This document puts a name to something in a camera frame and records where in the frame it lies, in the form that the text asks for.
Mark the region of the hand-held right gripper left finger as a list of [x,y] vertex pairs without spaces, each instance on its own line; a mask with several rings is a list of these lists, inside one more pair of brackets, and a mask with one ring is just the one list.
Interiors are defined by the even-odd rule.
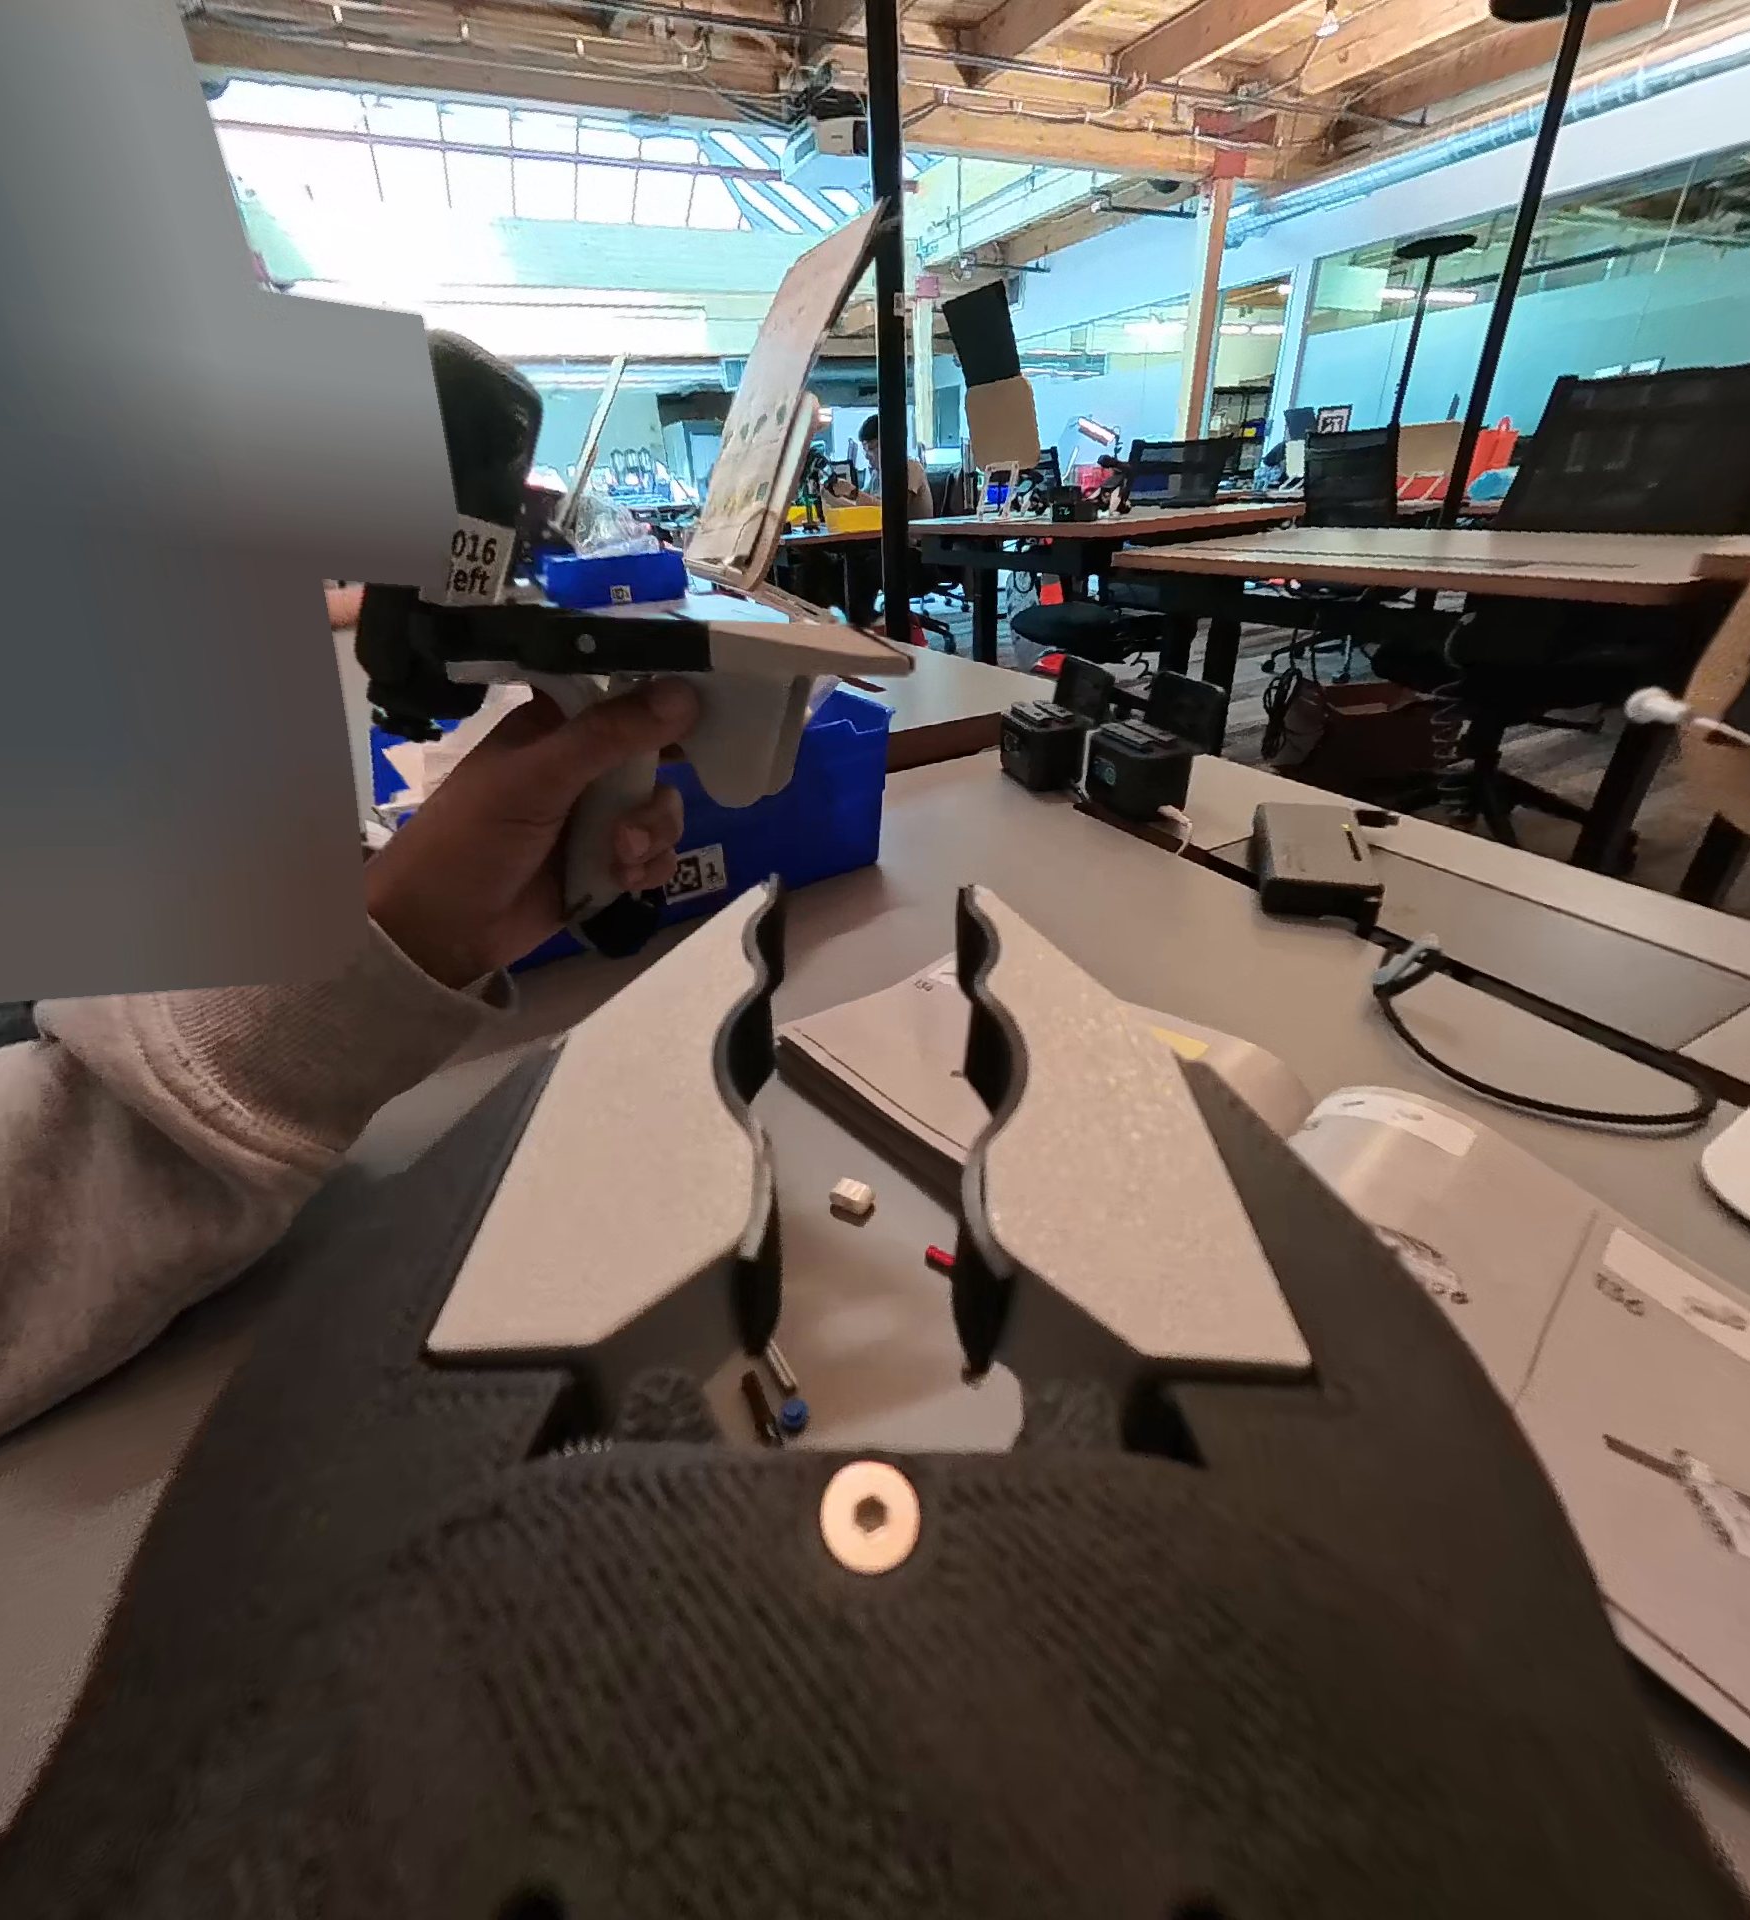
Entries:
[[435,1364],[722,1364],[780,1312],[754,1101],[784,887],[739,893],[557,1047],[430,1328]]

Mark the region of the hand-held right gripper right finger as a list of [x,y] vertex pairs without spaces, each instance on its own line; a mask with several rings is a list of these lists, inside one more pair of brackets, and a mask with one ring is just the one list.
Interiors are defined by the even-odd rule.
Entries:
[[1189,1062],[995,891],[956,905],[971,1380],[1306,1380],[1311,1353]]

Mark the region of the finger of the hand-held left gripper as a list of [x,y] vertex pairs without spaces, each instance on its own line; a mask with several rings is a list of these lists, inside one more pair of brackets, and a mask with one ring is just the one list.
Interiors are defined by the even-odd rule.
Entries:
[[752,806],[793,780],[818,681],[901,680],[915,651],[835,618],[706,624],[709,664],[688,672],[688,762],[718,806]]

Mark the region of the lego instruction booklet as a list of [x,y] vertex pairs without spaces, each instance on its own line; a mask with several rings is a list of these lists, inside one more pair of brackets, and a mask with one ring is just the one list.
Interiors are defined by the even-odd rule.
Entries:
[[[1750,1295],[1661,1247],[1558,1167],[1431,1095],[1349,1084],[1311,1099],[1277,1055],[1127,1003],[1188,1062],[1220,1146],[1284,1139],[1420,1282],[1507,1403],[1568,1513],[1616,1640],[1750,1750]],[[953,1178],[984,1126],[963,1074],[956,956],[787,1020],[784,1072],[848,1099],[843,1120]],[[1298,1281],[1282,1281],[1301,1327]],[[1305,1331],[1325,1383],[1328,1332]]]

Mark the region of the person's left hand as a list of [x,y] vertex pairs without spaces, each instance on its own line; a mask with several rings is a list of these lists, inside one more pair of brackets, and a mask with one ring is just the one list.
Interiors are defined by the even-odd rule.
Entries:
[[649,680],[573,717],[511,707],[365,867],[366,915],[448,989],[506,969],[564,923],[562,851],[584,791],[696,727],[696,688]]

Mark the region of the clear plastic bags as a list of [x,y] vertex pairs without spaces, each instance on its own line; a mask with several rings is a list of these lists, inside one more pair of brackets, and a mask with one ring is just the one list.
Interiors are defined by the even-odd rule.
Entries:
[[652,524],[614,498],[592,491],[567,491],[557,514],[562,551],[580,561],[627,561],[663,551]]

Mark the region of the blue plastic bin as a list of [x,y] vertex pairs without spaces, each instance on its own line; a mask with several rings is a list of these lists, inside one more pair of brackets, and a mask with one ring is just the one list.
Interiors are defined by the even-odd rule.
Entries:
[[[627,561],[542,557],[514,600],[544,600],[614,615],[663,613],[696,620],[835,618],[807,602],[758,589],[743,597],[690,576],[679,551]],[[653,929],[712,909],[743,885],[778,877],[811,883],[858,869],[879,851],[887,766],[887,715],[848,680],[817,683],[793,780],[752,806],[718,806],[688,762],[688,736],[662,754],[643,754],[594,780],[571,815],[562,849],[562,927],[551,941],[624,956]],[[439,736],[464,756],[529,685],[483,688],[478,710],[448,722]]]

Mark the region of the wooden office desk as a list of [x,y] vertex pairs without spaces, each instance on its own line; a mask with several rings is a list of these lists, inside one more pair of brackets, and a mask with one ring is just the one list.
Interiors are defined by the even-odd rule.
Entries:
[[909,524],[915,599],[959,591],[970,658],[1033,665],[1050,653],[1094,664],[1152,658],[1228,685],[1240,653],[1241,589],[1212,592],[1141,562],[1160,549],[1294,527],[1296,495],[1234,498],[1124,516],[940,516]]
[[1682,683],[1750,582],[1746,537],[1294,528],[1117,555],[1118,578],[1208,620],[1203,667],[1229,677],[1249,582],[1457,594],[1464,610],[1387,613],[1374,665],[1461,707],[1465,808],[1514,841],[1502,737],[1549,713],[1616,707]]

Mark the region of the black stand pole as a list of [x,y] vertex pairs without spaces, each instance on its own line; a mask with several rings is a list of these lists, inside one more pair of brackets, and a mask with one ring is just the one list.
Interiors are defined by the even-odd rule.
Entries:
[[1467,390],[1467,401],[1464,410],[1461,435],[1457,452],[1451,459],[1447,487],[1438,511],[1438,527],[1447,531],[1457,524],[1467,484],[1474,463],[1476,445],[1481,434],[1481,425],[1487,413],[1487,398],[1491,395],[1494,378],[1500,366],[1503,340],[1511,321],[1511,309],[1518,297],[1520,277],[1529,262],[1529,251],[1532,246],[1534,223],[1542,203],[1542,192],[1549,179],[1552,157],[1557,152],[1558,133],[1562,129],[1567,101],[1577,79],[1579,60],[1583,58],[1583,41],[1587,34],[1588,18],[1594,9],[1594,1],[1560,1],[1560,4],[1491,4],[1491,15],[1510,23],[1532,23],[1542,18],[1558,15],[1562,19],[1562,29],[1557,47],[1557,58],[1552,62],[1549,88],[1542,96],[1538,108],[1538,118],[1534,124],[1532,152],[1529,169],[1523,181],[1523,190],[1514,209],[1514,223],[1507,235],[1506,253],[1502,269],[1495,282],[1495,292],[1489,305],[1489,315],[1478,353],[1476,372]]
[[900,647],[912,641],[909,537],[909,361],[904,258],[901,35],[895,1],[864,4],[867,124],[871,184],[879,203],[872,248],[876,420],[880,466],[883,626]]

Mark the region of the black power box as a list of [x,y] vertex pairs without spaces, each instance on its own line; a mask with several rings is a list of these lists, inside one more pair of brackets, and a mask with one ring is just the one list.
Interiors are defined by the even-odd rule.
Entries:
[[1371,927],[1385,893],[1374,851],[1346,808],[1259,802],[1249,825],[1249,874],[1273,917]]

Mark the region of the black office chair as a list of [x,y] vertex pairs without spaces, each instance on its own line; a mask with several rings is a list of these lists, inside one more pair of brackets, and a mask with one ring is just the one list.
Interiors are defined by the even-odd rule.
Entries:
[[1372,531],[1398,518],[1400,425],[1312,432],[1303,444],[1303,523]]
[[[1750,534],[1750,365],[1581,378],[1562,374],[1529,439],[1495,527],[1601,537]],[[1459,760],[1438,780],[1457,827],[1515,844],[1518,806],[1583,822],[1502,769],[1506,736],[1558,713],[1677,688],[1721,613],[1690,607],[1470,594],[1446,635],[1379,644],[1374,674],[1436,698],[1431,733]]]

